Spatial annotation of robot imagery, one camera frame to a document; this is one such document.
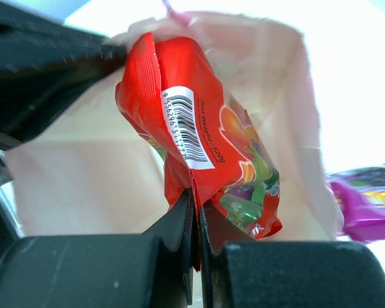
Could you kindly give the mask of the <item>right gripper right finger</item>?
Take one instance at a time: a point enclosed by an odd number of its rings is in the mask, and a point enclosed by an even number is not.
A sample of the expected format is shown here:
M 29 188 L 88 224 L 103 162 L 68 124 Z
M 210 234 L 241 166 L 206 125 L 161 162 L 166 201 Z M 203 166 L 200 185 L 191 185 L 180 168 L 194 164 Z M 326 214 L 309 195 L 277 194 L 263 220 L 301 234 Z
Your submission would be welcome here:
M 205 307 L 385 307 L 385 273 L 363 244 L 254 241 L 200 210 Z

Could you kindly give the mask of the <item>pink and tan paper bag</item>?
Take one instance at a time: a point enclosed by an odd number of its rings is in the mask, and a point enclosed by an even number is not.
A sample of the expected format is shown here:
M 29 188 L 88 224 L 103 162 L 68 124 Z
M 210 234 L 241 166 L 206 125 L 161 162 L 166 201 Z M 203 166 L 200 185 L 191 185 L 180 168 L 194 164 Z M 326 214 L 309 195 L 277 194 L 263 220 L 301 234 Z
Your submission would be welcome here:
M 321 163 L 320 117 L 302 34 L 269 19 L 192 12 L 188 27 L 164 17 L 131 25 L 107 15 L 109 42 L 132 46 L 188 36 L 248 111 L 280 174 L 278 240 L 333 240 L 343 224 Z M 84 92 L 36 139 L 4 154 L 4 191 L 19 236 L 139 233 L 168 210 L 163 162 L 119 113 L 116 71 Z

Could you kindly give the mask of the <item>magenta snack pack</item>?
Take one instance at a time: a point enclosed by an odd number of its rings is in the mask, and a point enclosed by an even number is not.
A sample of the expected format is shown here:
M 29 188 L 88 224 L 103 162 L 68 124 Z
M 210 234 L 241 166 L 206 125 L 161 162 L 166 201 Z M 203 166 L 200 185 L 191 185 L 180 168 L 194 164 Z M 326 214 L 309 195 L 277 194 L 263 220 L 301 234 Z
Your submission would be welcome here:
M 342 233 L 354 241 L 385 240 L 385 164 L 328 175 L 341 208 Z

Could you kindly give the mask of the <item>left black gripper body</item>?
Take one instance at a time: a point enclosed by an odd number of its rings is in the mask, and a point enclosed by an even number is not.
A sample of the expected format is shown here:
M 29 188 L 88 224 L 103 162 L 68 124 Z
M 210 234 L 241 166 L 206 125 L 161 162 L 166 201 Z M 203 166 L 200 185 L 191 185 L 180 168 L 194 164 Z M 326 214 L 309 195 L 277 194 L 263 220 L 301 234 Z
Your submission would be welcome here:
M 126 48 L 0 1 L 0 186 L 3 152 L 38 137 L 89 87 L 121 68 Z M 0 240 L 21 236 L 0 197 Z

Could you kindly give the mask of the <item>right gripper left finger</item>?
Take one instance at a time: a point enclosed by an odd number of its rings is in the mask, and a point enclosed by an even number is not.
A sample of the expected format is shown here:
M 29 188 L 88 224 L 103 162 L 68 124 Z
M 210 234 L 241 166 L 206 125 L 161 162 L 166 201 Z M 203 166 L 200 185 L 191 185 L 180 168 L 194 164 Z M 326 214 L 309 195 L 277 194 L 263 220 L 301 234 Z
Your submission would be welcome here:
M 0 307 L 187 307 L 193 235 L 185 190 L 140 234 L 20 239 L 0 259 Z

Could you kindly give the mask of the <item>red snack pack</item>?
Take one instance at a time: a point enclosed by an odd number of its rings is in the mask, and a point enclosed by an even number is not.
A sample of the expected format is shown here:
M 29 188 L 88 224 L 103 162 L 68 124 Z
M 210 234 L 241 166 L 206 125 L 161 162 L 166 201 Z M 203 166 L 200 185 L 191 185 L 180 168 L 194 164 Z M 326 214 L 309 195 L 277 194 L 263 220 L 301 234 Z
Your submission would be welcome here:
M 145 33 L 126 59 L 115 100 L 120 113 L 164 162 L 173 207 L 191 191 L 259 240 L 282 229 L 280 175 L 247 111 L 224 88 L 189 37 L 156 42 Z

